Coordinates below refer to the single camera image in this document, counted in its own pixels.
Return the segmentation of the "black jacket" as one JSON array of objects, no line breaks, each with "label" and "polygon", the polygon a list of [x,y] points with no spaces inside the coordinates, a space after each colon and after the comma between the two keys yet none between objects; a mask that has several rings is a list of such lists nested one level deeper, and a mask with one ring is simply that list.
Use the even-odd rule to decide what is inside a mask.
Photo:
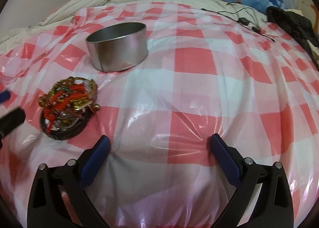
[{"label": "black jacket", "polygon": [[267,21],[277,24],[309,54],[318,68],[318,35],[313,31],[309,19],[292,11],[277,7],[266,8]]}]

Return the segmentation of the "pink checkered plastic tablecloth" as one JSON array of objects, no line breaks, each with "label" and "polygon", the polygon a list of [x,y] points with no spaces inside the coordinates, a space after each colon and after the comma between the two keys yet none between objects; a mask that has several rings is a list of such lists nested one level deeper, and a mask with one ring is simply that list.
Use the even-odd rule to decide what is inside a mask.
[{"label": "pink checkered plastic tablecloth", "polygon": [[[147,26],[148,57],[97,71],[86,37],[123,22]],[[111,153],[87,194],[110,226],[207,227],[234,192],[208,151],[218,133],[244,157],[283,164],[300,224],[318,199],[318,70],[278,26],[265,31],[188,5],[110,4],[1,53],[1,89],[11,91],[1,114],[26,114],[1,149],[1,195],[18,220],[27,223],[39,164],[63,165],[106,135]],[[38,99],[70,76],[95,80],[100,111],[59,142],[40,128]]]}]

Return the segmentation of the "gold ingot charm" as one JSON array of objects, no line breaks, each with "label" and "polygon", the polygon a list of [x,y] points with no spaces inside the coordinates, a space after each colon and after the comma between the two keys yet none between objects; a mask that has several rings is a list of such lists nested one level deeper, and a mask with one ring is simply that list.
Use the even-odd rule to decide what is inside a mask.
[{"label": "gold ingot charm", "polygon": [[82,108],[85,108],[87,107],[88,105],[91,104],[91,100],[89,99],[81,99],[81,100],[78,100],[78,101],[75,101],[73,102],[72,104],[72,108],[75,110],[75,111],[78,111]]}]

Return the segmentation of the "silver bangle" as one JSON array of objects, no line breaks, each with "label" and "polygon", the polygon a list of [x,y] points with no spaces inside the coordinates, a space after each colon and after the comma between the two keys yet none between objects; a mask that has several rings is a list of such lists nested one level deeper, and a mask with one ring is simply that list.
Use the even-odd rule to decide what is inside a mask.
[{"label": "silver bangle", "polygon": [[75,116],[70,116],[67,118],[64,117],[64,118],[56,119],[53,125],[57,129],[67,129],[75,125],[76,121],[77,121],[77,117]]}]

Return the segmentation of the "round silver metal tin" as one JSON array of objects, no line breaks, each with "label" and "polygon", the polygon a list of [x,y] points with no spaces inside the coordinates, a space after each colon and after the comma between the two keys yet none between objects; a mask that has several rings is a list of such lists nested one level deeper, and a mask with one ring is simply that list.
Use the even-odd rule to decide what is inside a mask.
[{"label": "round silver metal tin", "polygon": [[91,62],[101,72],[120,72],[148,56],[147,26],[140,22],[111,25],[86,38]]}]

